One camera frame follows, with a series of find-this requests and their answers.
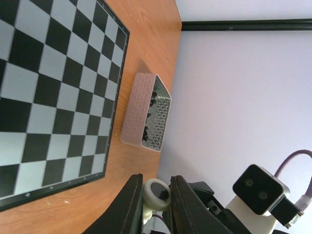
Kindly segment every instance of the white wall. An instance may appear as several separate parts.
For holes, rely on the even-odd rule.
[[[311,18],[311,0],[175,0],[182,21]]]
[[[158,177],[204,180],[226,205],[250,164],[312,150],[312,32],[183,32],[172,98]],[[291,201],[311,173],[308,156],[282,173]],[[306,211],[291,234],[312,233]]]

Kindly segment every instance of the open container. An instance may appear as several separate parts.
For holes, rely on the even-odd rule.
[[[160,151],[171,96],[156,74],[137,73],[122,126],[123,143]]]

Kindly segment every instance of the camera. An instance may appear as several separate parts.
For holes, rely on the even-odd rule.
[[[271,212],[289,188],[262,167],[250,165],[233,185],[234,193],[257,215]]]

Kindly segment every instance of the wooden table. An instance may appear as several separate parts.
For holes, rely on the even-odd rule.
[[[138,71],[160,75],[171,90],[181,20],[174,0],[107,0],[130,30],[106,176],[103,179],[0,213],[0,233],[81,233],[111,204],[130,175],[156,177],[159,153],[120,142]]]

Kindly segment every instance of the chessboard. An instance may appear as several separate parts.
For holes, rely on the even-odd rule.
[[[0,210],[104,176],[129,36],[102,0],[1,1]]]

